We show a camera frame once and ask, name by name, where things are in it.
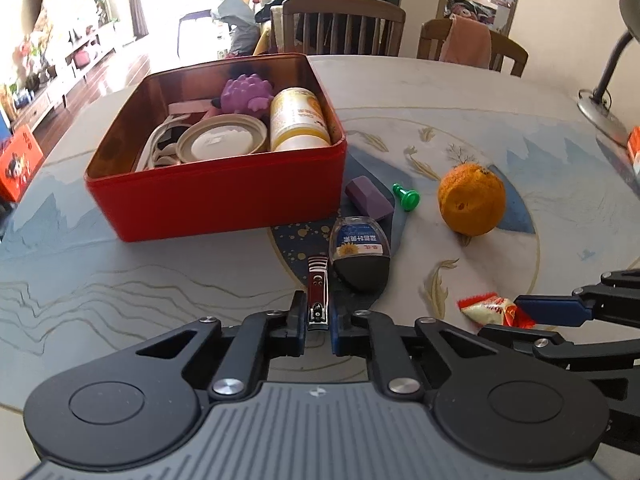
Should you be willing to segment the red candy wrapper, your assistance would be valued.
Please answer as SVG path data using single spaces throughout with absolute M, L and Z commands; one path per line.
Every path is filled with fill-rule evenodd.
M 528 330 L 536 325 L 512 300 L 495 292 L 460 299 L 457 305 L 463 315 L 479 326 L 498 325 Z

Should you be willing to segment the red nail clipper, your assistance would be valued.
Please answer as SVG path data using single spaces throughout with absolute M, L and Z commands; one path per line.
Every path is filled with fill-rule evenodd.
M 329 328 L 329 259 L 326 256 L 308 258 L 307 327 L 308 330 Z

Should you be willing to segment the black floss container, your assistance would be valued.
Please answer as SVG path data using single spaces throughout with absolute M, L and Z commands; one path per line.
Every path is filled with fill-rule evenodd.
M 332 269 L 346 289 L 360 295 L 382 292 L 390 276 L 390 242 L 378 222 L 338 218 L 329 245 Z

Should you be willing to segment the orange fruit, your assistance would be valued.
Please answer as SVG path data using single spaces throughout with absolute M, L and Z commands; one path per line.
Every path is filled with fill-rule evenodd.
M 506 188 L 488 168 L 466 162 L 439 182 L 437 201 L 451 231 L 468 237 L 495 229 L 506 212 Z

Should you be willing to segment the purple eraser block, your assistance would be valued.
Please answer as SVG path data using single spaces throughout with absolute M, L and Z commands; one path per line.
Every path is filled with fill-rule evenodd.
M 390 218 L 394 213 L 394 206 L 366 176 L 350 180 L 345 193 L 360 214 L 375 221 Z

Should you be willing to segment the green push pin piece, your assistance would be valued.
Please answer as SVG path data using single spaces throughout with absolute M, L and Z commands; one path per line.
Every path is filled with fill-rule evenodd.
M 421 196 L 413 188 L 404 188 L 400 183 L 394 183 L 392 191 L 404 211 L 413 211 L 420 204 Z

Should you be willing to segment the clear tape roll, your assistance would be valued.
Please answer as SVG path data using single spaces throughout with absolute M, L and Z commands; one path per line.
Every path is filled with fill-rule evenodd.
M 267 127 L 259 119 L 243 114 L 223 114 L 187 128 L 178 140 L 176 154 L 183 164 L 208 162 L 259 153 L 267 140 Z

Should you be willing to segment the white yellow vitamin bottle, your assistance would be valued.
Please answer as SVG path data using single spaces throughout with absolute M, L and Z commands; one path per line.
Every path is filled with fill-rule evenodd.
M 286 88 L 270 107 L 270 151 L 327 148 L 331 145 L 320 103 L 309 90 Z

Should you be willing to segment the white frame sunglasses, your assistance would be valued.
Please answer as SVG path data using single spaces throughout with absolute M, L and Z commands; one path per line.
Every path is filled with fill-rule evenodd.
M 138 157 L 134 172 L 180 164 L 177 143 L 190 128 L 190 115 L 170 115 L 149 135 Z

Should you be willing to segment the purple spiky toy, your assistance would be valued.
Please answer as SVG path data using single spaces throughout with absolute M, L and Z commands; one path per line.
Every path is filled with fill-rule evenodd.
M 228 79 L 220 96 L 210 102 L 222 114 L 241 114 L 262 118 L 270 110 L 273 86 L 257 74 Z

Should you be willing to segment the pink highlighter tube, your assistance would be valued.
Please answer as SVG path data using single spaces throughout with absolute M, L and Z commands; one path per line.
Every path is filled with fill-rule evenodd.
M 169 115 L 191 115 L 204 114 L 213 107 L 209 100 L 190 100 L 170 103 L 168 105 Z

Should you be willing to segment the red metal tin box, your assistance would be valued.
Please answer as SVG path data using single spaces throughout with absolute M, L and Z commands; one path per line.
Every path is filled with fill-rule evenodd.
M 310 90 L 331 146 L 137 170 L 170 104 L 219 96 L 227 80 L 242 74 L 257 74 L 277 91 Z M 145 77 L 108 127 L 85 182 L 121 240 L 162 240 L 329 218 L 340 208 L 346 152 L 344 128 L 308 56 L 228 58 Z

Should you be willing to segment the light blue paper bag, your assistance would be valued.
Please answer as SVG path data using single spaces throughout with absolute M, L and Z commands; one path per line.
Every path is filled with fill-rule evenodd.
M 252 55 L 260 38 L 255 14 L 244 0 L 215 0 L 212 7 L 214 20 L 229 29 L 229 53 L 232 56 Z

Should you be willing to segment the dark wooden dining chair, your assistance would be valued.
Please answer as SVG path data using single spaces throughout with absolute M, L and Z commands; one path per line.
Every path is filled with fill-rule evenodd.
M 280 52 L 399 54 L 406 12 L 383 0 L 285 0 L 270 9 Z

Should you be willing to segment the low wooden tv console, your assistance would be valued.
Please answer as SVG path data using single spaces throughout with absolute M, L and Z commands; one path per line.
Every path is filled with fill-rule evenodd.
M 35 131 L 52 110 L 68 105 L 68 95 L 81 81 L 87 82 L 89 73 L 103 59 L 121 46 L 119 21 L 111 21 L 91 29 L 88 35 L 70 42 L 63 50 L 64 56 L 47 68 L 50 79 L 32 92 L 32 99 L 17 110 L 10 127 L 26 125 Z

